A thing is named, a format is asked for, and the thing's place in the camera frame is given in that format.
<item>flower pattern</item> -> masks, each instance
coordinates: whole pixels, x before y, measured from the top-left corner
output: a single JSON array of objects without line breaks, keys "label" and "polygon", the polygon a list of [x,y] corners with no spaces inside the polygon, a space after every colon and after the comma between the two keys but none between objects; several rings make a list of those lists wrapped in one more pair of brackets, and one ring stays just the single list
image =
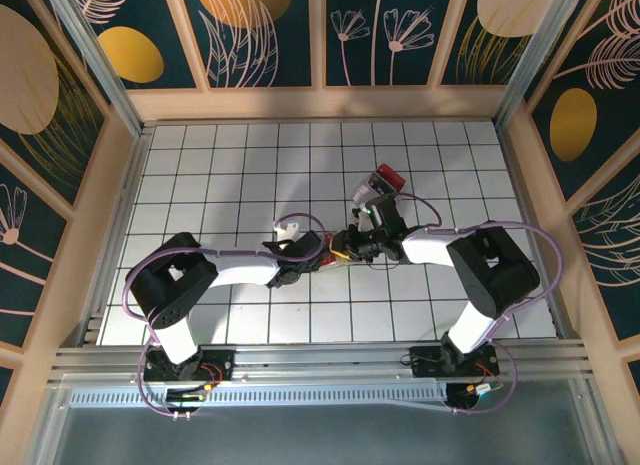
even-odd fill
[{"label": "flower pattern", "polygon": [[431,28],[429,11],[416,12],[408,10],[398,21],[398,10],[393,9],[384,13],[384,30],[389,41],[389,49],[394,52],[417,50],[433,45],[433,33],[427,33]]},{"label": "flower pattern", "polygon": [[340,10],[336,10],[331,13],[331,23],[338,35],[338,40],[341,42],[368,37],[371,33],[369,27],[365,26],[366,20],[362,15],[362,10],[346,12],[344,17]]}]

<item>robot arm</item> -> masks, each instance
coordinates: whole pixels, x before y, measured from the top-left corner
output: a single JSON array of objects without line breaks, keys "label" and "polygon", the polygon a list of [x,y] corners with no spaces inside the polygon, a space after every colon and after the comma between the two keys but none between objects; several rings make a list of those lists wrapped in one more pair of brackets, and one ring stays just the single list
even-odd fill
[{"label": "robot arm", "polygon": [[[373,225],[371,230],[363,232],[350,225],[311,261],[287,261],[288,257],[305,257],[318,248],[320,238],[307,232],[299,240],[289,240],[283,250],[281,242],[264,243],[282,257],[278,260],[258,255],[205,257],[199,253],[159,259],[142,269],[131,291],[168,359],[186,370],[188,376],[188,371],[197,367],[199,354],[187,322],[188,313],[207,288],[242,283],[280,287],[295,283],[301,273],[318,270],[330,252],[354,261],[370,262],[385,253],[400,263],[454,267],[469,302],[441,341],[444,370],[453,374],[485,343],[488,331],[504,311],[539,285],[535,268],[500,227],[478,230],[465,237],[433,233],[422,227],[408,229],[394,198],[388,195],[371,200],[365,209]],[[199,246],[191,234],[181,233],[160,250]]]}]

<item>metal frame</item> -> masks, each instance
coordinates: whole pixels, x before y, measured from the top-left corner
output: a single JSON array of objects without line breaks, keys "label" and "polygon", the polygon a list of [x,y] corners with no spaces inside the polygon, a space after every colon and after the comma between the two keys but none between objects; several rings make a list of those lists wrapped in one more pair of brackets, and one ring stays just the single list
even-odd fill
[{"label": "metal frame", "polygon": [[562,33],[565,18],[569,17],[571,8],[577,2],[578,0],[551,0],[538,31],[533,34],[527,44],[527,48],[509,80],[502,102],[498,107],[495,120],[498,131],[506,129],[513,112],[522,102],[522,98],[538,69]]}]

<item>leaf pattern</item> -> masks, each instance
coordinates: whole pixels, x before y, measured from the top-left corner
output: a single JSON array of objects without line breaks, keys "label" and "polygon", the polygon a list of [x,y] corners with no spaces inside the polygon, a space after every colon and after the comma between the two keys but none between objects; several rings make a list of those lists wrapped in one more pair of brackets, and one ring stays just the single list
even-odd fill
[{"label": "leaf pattern", "polygon": [[89,23],[105,25],[115,17],[126,0],[77,0],[82,14]]}]

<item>white tile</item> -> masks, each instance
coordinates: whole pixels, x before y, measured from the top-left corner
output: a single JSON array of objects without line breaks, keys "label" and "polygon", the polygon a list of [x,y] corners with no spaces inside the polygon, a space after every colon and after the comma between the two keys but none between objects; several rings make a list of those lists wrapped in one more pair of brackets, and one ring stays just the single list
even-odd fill
[{"label": "white tile", "polygon": [[346,147],[342,149],[345,172],[373,172],[376,155],[373,147]]},{"label": "white tile", "polygon": [[277,148],[247,148],[244,173],[275,173]]},{"label": "white tile", "polygon": [[391,300],[428,300],[427,275],[422,265],[398,265],[389,270]]},{"label": "white tile", "polygon": [[378,167],[386,164],[396,172],[406,172],[409,170],[409,159],[407,158],[407,149],[405,147],[376,147],[375,153]]},{"label": "white tile", "polygon": [[213,248],[216,250],[230,249],[236,246],[236,234],[235,233],[201,233],[199,241],[204,248]]},{"label": "white tile", "polygon": [[269,305],[231,305],[227,343],[267,343]]},{"label": "white tile", "polygon": [[231,303],[269,303],[269,289],[252,283],[233,285]]},{"label": "white tile", "polygon": [[436,323],[436,340],[440,340],[442,335],[458,321],[466,306],[466,300],[435,300],[431,302],[433,320]]},{"label": "white tile", "polygon": [[182,148],[213,148],[216,125],[189,125]]},{"label": "white tile", "polygon": [[204,203],[173,203],[165,233],[200,233]]},{"label": "white tile", "polygon": [[213,151],[211,173],[242,173],[244,152],[245,151],[240,148],[233,150],[216,148]]},{"label": "white tile", "polygon": [[245,175],[242,179],[242,200],[273,202],[276,197],[276,176],[272,174]]},{"label": "white tile", "polygon": [[[129,268],[123,268],[116,270],[116,277],[113,281],[113,287],[111,289],[111,296],[109,300],[109,304],[113,305],[121,305],[122,304],[122,291],[124,289],[124,283],[127,280],[127,273],[129,273]],[[138,302],[136,301],[136,297],[133,296],[133,293],[129,292],[127,295],[127,303],[129,305],[135,305]]]},{"label": "white tile", "polygon": [[169,204],[136,205],[129,233],[164,233]]},{"label": "white tile", "polygon": [[462,122],[435,122],[436,137],[439,145],[464,145],[467,134]]},{"label": "white tile", "polygon": [[453,267],[443,265],[427,265],[429,279],[429,293],[432,300],[467,298],[458,273]]},{"label": "white tile", "polygon": [[438,148],[445,170],[475,170],[468,145],[444,145]]},{"label": "white tile", "polygon": [[145,175],[174,175],[178,169],[180,150],[151,150]]},{"label": "white tile", "polygon": [[312,302],[348,302],[349,270],[337,267],[311,274]]},{"label": "white tile", "polygon": [[212,149],[183,150],[178,175],[209,174]]},{"label": "white tile", "polygon": [[424,199],[448,198],[442,172],[411,172],[413,193]]},{"label": "white tile", "polygon": [[[276,202],[275,219],[281,219],[285,215],[290,213],[310,213],[309,202]],[[299,230],[305,232],[309,230],[309,219],[303,217],[297,217],[295,220],[300,225]]]},{"label": "white tile", "polygon": [[142,177],[138,203],[169,203],[174,181],[173,175]]},{"label": "white tile", "polygon": [[309,274],[291,285],[271,289],[271,303],[309,303]]},{"label": "white tile", "polygon": [[436,145],[436,134],[432,122],[404,122],[407,145]]},{"label": "white tile", "polygon": [[246,141],[246,125],[218,125],[216,148],[242,148]]},{"label": "white tile", "polygon": [[278,143],[281,147],[308,147],[308,123],[281,123]]},{"label": "white tile", "polygon": [[478,170],[506,170],[504,155],[498,145],[472,145],[473,161]]},{"label": "white tile", "polygon": [[469,142],[473,145],[497,144],[498,137],[493,123],[486,122],[465,122],[464,126],[469,135]]},{"label": "white tile", "polygon": [[228,305],[196,305],[189,312],[193,340],[198,344],[225,343],[228,319]]},{"label": "white tile", "polygon": [[515,199],[510,198],[487,198],[485,199],[489,218],[491,220],[513,220],[522,221],[520,208]]},{"label": "white tile", "polygon": [[342,134],[339,123],[312,123],[312,147],[339,147],[342,145]]},{"label": "white tile", "polygon": [[271,305],[269,343],[308,343],[309,304]]},{"label": "white tile", "polygon": [[343,123],[342,143],[350,145],[373,145],[373,133],[370,123]]},{"label": "white tile", "polygon": [[389,284],[384,270],[364,265],[351,267],[351,300],[389,300]]},{"label": "white tile", "polygon": [[449,198],[482,198],[476,172],[445,172],[444,175]]},{"label": "white tile", "polygon": [[278,146],[278,124],[259,123],[249,125],[247,135],[247,147],[277,147]]},{"label": "white tile", "polygon": [[[131,307],[141,313],[139,307]],[[141,345],[145,324],[128,316],[121,306],[109,307],[100,345]]]},{"label": "white tile", "polygon": [[342,173],[313,173],[311,200],[344,200]]},{"label": "white tile", "polygon": [[207,196],[207,175],[178,175],[172,202],[204,202]]},{"label": "white tile", "polygon": [[351,340],[351,306],[348,303],[311,304],[311,341],[348,342]]},{"label": "white tile", "polygon": [[309,200],[309,174],[284,173],[276,180],[276,200]]},{"label": "white tile", "polygon": [[453,208],[453,220],[456,227],[470,227],[488,220],[487,211],[482,199],[456,199],[451,200]]},{"label": "white tile", "polygon": [[311,215],[322,222],[328,232],[336,232],[347,227],[344,214],[344,200],[335,202],[311,202]]},{"label": "white tile", "polygon": [[[231,247],[221,246],[220,243],[214,240],[214,248],[234,248],[232,244]],[[202,294],[202,296],[198,299],[198,303],[204,305],[211,304],[229,304],[231,301],[231,285],[222,285],[218,287],[208,288],[206,292]]]},{"label": "white tile", "polygon": [[393,302],[393,326],[396,340],[435,340],[431,303]]},{"label": "white tile", "polygon": [[411,166],[411,170],[442,170],[438,147],[407,147],[407,150],[409,152],[409,165]]},{"label": "white tile", "polygon": [[[453,216],[451,215],[451,205],[449,200],[428,200],[442,218],[443,228],[452,228],[454,226]],[[428,223],[437,223],[437,218],[433,212],[426,206],[418,203],[418,223],[426,225]]]},{"label": "white tile", "polygon": [[236,248],[266,251],[266,248],[262,246],[262,242],[271,242],[273,240],[274,237],[271,233],[239,233],[237,235],[238,244]]},{"label": "white tile", "polygon": [[393,340],[391,305],[389,303],[353,303],[351,305],[351,313],[353,317],[353,340],[355,342],[385,342]]},{"label": "white tile", "polygon": [[153,150],[160,148],[182,148],[184,128],[182,125],[156,127],[151,148]]},{"label": "white tile", "polygon": [[280,172],[308,172],[309,147],[278,149],[278,173]]},{"label": "white tile", "polygon": [[273,230],[273,203],[240,204],[239,232],[268,232],[270,230]]},{"label": "white tile", "polygon": [[210,175],[207,202],[239,201],[241,184],[242,175]]},{"label": "white tile", "polygon": [[379,122],[373,124],[375,145],[404,145],[404,130],[401,122]]},{"label": "white tile", "polygon": [[526,307],[514,314],[520,338],[543,338],[557,336],[546,300]]},{"label": "white tile", "polygon": [[207,203],[202,233],[235,233],[238,225],[237,203]]},{"label": "white tile", "polygon": [[314,147],[311,149],[312,172],[341,172],[342,149],[340,147]]},{"label": "white tile", "polygon": [[511,319],[503,323],[496,331],[493,338],[519,338],[518,330],[516,329],[516,321]]},{"label": "white tile", "polygon": [[478,172],[482,194],[490,198],[515,197],[509,172]]}]

